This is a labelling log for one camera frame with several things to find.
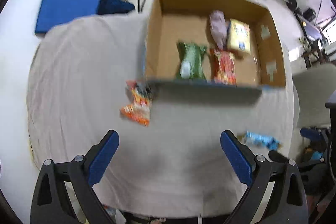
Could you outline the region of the light blue snack bag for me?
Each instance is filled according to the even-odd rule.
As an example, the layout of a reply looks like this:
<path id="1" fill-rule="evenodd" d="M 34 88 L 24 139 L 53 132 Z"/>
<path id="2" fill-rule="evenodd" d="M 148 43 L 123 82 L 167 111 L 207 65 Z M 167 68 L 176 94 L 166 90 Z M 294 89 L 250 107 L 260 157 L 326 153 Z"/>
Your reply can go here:
<path id="1" fill-rule="evenodd" d="M 268 150 L 278 150 L 282 147 L 276 138 L 250 131 L 238 134 L 237 139 L 245 145 L 267 148 Z"/>

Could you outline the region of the orange panda snack bag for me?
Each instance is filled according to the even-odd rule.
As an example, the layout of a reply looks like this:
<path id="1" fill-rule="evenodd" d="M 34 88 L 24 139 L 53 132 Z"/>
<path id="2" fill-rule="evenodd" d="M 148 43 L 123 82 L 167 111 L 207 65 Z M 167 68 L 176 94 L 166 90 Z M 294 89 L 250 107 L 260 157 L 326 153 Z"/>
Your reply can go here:
<path id="1" fill-rule="evenodd" d="M 120 113 L 129 120 L 148 126 L 153 102 L 153 93 L 150 86 L 139 81 L 127 81 L 126 86 L 133 97 L 133 101 L 122 107 Z"/>

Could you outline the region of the green snack bag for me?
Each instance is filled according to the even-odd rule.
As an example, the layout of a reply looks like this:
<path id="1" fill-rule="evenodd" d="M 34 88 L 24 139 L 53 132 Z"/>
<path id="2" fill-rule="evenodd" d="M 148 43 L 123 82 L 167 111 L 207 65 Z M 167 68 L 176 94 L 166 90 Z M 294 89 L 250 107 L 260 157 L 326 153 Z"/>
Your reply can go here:
<path id="1" fill-rule="evenodd" d="M 207 46 L 200 46 L 196 43 L 177 42 L 179 53 L 179 67 L 176 73 L 178 79 L 199 79 L 205 80 L 203 72 L 203 59 L 207 53 Z"/>

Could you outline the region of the dark wooden stool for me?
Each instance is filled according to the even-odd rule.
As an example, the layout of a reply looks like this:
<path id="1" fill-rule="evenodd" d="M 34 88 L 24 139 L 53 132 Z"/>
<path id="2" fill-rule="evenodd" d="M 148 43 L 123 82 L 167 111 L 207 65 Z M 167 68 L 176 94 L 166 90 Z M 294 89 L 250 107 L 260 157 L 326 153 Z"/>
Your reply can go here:
<path id="1" fill-rule="evenodd" d="M 311 41 L 307 38 L 300 38 L 299 42 L 303 47 L 303 53 L 301 57 L 305 62 L 306 69 L 311 68 L 312 65 L 316 63 L 324 64 L 330 62 L 330 58 L 326 54 L 325 50 L 321 50 L 319 48 L 318 43 L 321 42 L 320 39 Z"/>

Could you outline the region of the red snack bag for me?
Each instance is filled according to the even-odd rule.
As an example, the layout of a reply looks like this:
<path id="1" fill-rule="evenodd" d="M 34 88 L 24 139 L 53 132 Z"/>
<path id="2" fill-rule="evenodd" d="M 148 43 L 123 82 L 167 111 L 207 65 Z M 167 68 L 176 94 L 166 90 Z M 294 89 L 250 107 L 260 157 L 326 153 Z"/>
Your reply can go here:
<path id="1" fill-rule="evenodd" d="M 236 85 L 234 54 L 219 49 L 210 49 L 213 81 L 225 85 Z"/>

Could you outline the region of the white tablecloth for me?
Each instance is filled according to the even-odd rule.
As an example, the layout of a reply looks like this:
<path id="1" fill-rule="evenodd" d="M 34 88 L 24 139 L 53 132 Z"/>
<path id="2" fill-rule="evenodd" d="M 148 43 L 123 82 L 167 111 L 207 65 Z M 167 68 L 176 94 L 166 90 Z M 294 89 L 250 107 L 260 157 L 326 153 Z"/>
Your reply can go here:
<path id="1" fill-rule="evenodd" d="M 114 130 L 119 147 L 94 187 L 102 203 L 158 217 L 228 214 L 245 186 L 221 149 L 220 135 L 272 135 L 289 151 L 289 58 L 284 88 L 151 88 L 140 79 L 146 24 L 137 14 L 90 16 L 42 38 L 26 99 L 34 163 L 70 161 Z"/>

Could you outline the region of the yellow tissue pack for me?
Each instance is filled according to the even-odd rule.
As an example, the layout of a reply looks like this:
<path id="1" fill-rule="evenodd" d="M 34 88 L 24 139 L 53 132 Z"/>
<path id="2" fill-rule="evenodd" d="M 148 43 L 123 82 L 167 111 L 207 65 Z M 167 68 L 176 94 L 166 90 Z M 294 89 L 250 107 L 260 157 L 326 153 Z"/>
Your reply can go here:
<path id="1" fill-rule="evenodd" d="M 251 38 L 249 25 L 231 19 L 228 27 L 227 49 L 240 55 L 251 54 Z"/>

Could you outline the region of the lavender cloth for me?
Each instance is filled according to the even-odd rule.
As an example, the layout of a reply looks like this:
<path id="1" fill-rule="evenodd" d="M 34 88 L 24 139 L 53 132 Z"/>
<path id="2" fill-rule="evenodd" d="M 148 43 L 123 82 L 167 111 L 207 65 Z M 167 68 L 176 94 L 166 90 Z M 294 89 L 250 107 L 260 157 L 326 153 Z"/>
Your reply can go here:
<path id="1" fill-rule="evenodd" d="M 217 47 L 224 50 L 227 45 L 228 26 L 224 17 L 224 13 L 214 10 L 210 14 L 210 33 Z"/>

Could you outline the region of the cardboard box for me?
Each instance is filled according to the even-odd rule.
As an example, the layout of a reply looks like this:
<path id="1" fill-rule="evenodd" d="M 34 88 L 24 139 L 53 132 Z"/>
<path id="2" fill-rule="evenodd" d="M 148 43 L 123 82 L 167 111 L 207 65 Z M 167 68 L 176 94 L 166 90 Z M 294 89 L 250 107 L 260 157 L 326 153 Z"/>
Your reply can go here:
<path id="1" fill-rule="evenodd" d="M 248 26 L 250 53 L 229 47 L 234 54 L 236 83 L 216 83 L 216 68 L 211 54 L 216 43 L 211 35 L 210 15 L 221 11 L 227 23 Z M 180 58 L 177 44 L 205 46 L 205 79 L 177 78 Z M 147 27 L 143 78 L 151 84 L 180 84 L 239 93 L 260 94 L 264 90 L 286 87 L 284 55 L 270 11 L 246 0 L 154 0 Z"/>

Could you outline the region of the blue foam mat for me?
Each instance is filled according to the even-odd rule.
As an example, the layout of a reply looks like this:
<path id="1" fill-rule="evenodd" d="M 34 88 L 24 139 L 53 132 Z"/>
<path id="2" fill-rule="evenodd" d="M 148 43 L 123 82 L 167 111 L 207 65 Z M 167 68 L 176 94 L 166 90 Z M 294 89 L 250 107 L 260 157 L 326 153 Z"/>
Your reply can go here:
<path id="1" fill-rule="evenodd" d="M 45 34 L 54 26 L 94 15 L 99 2 L 100 0 L 42 0 L 35 33 Z"/>

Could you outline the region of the dark blue fabric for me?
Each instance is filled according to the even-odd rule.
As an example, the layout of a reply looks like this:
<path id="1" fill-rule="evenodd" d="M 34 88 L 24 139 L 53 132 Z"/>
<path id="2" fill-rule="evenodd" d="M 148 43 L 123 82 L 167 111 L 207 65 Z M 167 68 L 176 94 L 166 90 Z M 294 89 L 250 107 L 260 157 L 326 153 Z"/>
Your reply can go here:
<path id="1" fill-rule="evenodd" d="M 127 14 L 135 10 L 135 5 L 122 1 L 122 0 L 100 0 L 96 14 L 109 15 L 109 14 Z"/>

